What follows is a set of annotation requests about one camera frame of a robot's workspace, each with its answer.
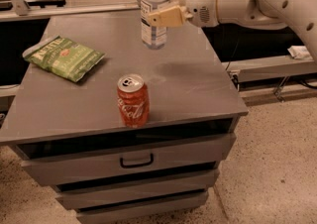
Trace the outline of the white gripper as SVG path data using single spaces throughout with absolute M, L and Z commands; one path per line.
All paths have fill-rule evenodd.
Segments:
M 154 27 L 181 27 L 187 20 L 196 27 L 216 27 L 217 0 L 170 0 L 173 3 L 155 9 L 148 14 L 148 22 Z

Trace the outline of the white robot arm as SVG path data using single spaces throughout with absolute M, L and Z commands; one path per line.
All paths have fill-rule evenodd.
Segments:
M 317 61 L 317 0 L 170 0 L 146 19 L 155 27 L 180 27 L 185 22 L 196 27 L 288 27 Z

